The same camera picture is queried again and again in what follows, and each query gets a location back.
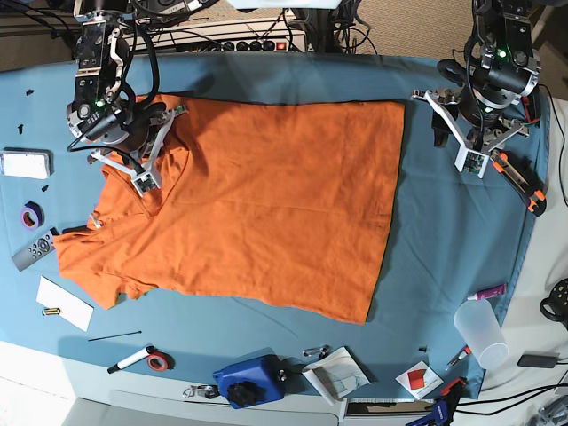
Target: remote control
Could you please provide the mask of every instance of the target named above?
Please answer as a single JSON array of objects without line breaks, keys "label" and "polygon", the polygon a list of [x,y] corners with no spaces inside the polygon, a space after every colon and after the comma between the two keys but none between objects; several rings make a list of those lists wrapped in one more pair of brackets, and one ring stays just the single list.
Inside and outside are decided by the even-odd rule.
[{"label": "remote control", "polygon": [[18,268],[18,271],[22,272],[39,259],[47,256],[55,250],[53,247],[53,235],[57,235],[55,228],[50,229],[37,240],[30,242],[26,247],[12,257],[12,261]]}]

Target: white marker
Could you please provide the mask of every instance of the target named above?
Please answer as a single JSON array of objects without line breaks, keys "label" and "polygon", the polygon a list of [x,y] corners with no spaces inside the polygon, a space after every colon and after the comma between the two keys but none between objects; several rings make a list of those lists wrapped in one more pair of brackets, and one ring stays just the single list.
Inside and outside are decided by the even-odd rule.
[{"label": "white marker", "polygon": [[118,361],[112,367],[110,367],[107,371],[111,375],[112,373],[117,372],[118,370],[123,370],[126,367],[131,366],[132,364],[136,364],[137,362],[141,361],[142,359],[146,358],[152,352],[155,352],[156,348],[152,345],[148,345],[146,348],[141,349],[140,351],[133,353],[128,358],[123,359],[122,361]]}]

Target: blue table surface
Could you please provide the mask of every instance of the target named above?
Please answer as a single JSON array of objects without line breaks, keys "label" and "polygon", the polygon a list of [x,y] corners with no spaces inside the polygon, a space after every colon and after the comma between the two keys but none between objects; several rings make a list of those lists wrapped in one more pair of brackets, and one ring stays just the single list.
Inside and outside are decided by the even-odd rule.
[{"label": "blue table surface", "polygon": [[[445,371],[448,360],[464,345],[453,316],[471,293],[507,282],[508,293],[493,300],[497,318],[504,319],[533,217],[493,168],[483,180],[458,173],[453,138],[445,149],[432,146],[430,107],[408,99],[413,89],[452,86],[438,75],[435,61],[192,53],[162,56],[160,69],[162,92],[198,98],[265,104],[394,99],[405,104],[392,225],[366,325],[344,324],[255,300],[181,296],[163,290],[153,290],[137,301],[121,299],[103,311],[73,282],[59,277],[54,255],[18,272],[12,255],[38,234],[20,225],[22,206],[30,200],[42,206],[46,216],[42,230],[84,225],[104,183],[100,164],[88,166],[84,154],[66,152],[73,140],[66,126],[66,106],[74,97],[76,70],[74,63],[67,63],[0,74],[1,147],[48,149],[54,167],[46,181],[0,177],[0,339],[105,367],[151,343],[175,359],[175,368],[156,374],[138,363],[130,371],[199,383],[213,383],[214,371],[257,355],[276,354],[295,365],[305,362],[305,348],[347,346],[372,381],[352,396],[410,398],[394,379],[425,360],[445,380],[466,375],[466,393],[476,397],[483,370],[472,357]],[[129,82],[136,93],[149,91],[146,58],[134,61]],[[34,90],[30,96],[26,96],[28,89]],[[513,137],[508,149],[528,156],[544,178],[548,103],[542,105],[542,125],[531,127],[528,139]],[[509,116],[521,116],[520,111],[511,108]],[[44,185],[49,185],[46,192],[41,189]],[[93,304],[87,333],[61,318],[41,315],[42,306],[35,299],[42,275]],[[143,333],[87,342],[137,330]],[[419,351],[423,346],[428,348],[426,353]],[[288,383],[288,392],[316,393],[301,378]]]}]

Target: clear plastic cup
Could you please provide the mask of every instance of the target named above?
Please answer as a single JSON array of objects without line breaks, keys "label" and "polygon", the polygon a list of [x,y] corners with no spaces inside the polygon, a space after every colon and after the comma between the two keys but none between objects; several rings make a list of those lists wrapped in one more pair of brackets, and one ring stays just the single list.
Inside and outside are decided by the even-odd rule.
[{"label": "clear plastic cup", "polygon": [[470,300],[460,306],[454,324],[483,369],[493,370],[509,356],[499,323],[485,299]]}]

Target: blue box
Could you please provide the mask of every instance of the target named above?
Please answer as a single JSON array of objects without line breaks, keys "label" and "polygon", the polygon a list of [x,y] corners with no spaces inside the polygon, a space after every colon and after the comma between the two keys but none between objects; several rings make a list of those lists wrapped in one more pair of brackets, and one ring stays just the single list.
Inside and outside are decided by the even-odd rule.
[{"label": "blue box", "polygon": [[279,401],[284,398],[285,387],[280,380],[277,369],[269,360],[268,356],[250,359],[248,361],[233,364],[213,373],[219,393],[228,399],[229,387],[242,384],[248,391],[254,391],[256,401],[253,404],[238,406],[232,401],[231,406],[235,409],[248,406],[259,406],[267,402]]}]

